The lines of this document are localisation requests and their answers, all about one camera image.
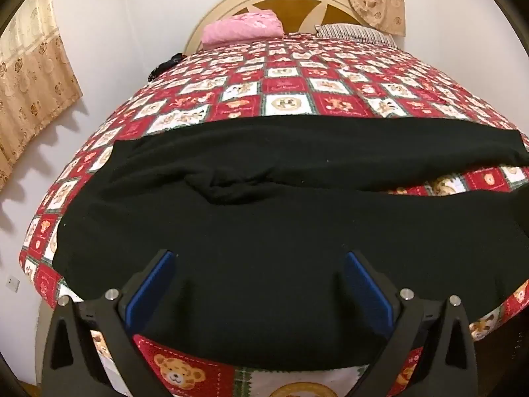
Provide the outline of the cream wooden headboard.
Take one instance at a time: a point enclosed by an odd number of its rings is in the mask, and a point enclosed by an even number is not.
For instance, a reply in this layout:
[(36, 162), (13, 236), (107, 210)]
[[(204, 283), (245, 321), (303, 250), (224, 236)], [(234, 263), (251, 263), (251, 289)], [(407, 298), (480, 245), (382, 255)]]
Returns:
[(223, 0), (196, 25), (184, 53), (191, 55), (202, 47), (201, 37), (206, 25), (258, 10), (273, 11), (287, 33), (314, 33), (316, 26), (323, 24), (366, 24), (351, 8), (349, 0)]

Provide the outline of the black pants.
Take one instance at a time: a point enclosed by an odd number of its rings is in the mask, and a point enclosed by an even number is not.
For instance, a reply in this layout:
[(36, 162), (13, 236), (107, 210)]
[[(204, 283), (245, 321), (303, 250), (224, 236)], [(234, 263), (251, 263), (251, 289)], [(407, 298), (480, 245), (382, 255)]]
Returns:
[(403, 189), (527, 163), (518, 131), (456, 119), (263, 116), (176, 128), (114, 144), (67, 206), (53, 266), (87, 300), (168, 249), (178, 278), (146, 337), (250, 368), (366, 364), (384, 340), (346, 287), (346, 255), (426, 299), (457, 295), (480, 319), (528, 277), (527, 190)]

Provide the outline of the red teddy bear patchwork bedspread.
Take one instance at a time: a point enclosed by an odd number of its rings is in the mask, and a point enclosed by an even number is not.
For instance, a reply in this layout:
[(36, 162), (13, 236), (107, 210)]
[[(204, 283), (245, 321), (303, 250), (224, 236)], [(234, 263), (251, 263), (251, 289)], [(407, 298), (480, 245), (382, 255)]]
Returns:
[[(48, 306), (78, 299), (52, 268), (57, 232), (67, 206), (106, 163), (117, 140), (135, 140), (183, 126), (251, 116), (443, 117), (515, 129), (500, 113), (411, 54), (387, 45), (291, 34), (283, 39), (200, 51), (184, 59), (122, 104), (75, 153), (49, 188), (31, 221), (19, 262)], [(450, 196), (474, 190), (513, 191), (528, 183), (528, 167), (496, 166), (434, 177), (393, 193)], [(349, 373), (282, 374), (229, 368), (191, 358), (139, 337), (172, 396), (265, 396), (270, 378), (285, 396), (305, 391), (335, 396)]]

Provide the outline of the beige curtain left wall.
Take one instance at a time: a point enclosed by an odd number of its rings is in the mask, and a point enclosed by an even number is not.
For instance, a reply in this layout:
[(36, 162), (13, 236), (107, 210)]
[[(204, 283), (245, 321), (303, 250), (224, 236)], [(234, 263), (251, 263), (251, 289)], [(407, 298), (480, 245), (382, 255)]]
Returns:
[(28, 144), (79, 101), (53, 0), (25, 0), (1, 36), (1, 184)]

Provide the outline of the black object beside bed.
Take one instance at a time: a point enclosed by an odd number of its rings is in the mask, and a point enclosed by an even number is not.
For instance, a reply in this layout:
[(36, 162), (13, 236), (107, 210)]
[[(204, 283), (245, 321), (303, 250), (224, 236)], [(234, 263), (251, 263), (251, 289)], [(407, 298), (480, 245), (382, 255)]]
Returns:
[(157, 67), (155, 67), (151, 73), (149, 73), (147, 77), (148, 82), (153, 82), (155, 79), (160, 77), (163, 73), (167, 72), (174, 66), (177, 66), (179, 63), (181, 63), (185, 59), (185, 55), (182, 53), (177, 53), (173, 55), (170, 59), (160, 63)]

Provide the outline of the pink pillow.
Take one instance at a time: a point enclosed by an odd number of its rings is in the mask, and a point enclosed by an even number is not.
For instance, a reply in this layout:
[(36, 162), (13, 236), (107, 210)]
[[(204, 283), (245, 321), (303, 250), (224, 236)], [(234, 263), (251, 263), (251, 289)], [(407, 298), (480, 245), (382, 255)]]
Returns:
[(277, 39), (284, 35), (282, 22), (272, 10), (234, 15), (204, 27), (201, 43), (205, 48), (259, 39)]

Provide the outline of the striped grey pillow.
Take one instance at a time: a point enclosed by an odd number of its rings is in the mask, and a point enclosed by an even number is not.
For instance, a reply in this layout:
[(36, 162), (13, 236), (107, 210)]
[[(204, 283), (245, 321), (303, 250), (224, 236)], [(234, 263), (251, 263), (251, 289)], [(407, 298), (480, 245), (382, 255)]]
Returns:
[(316, 25), (316, 36), (320, 39), (343, 39), (396, 48), (391, 35), (352, 23)]

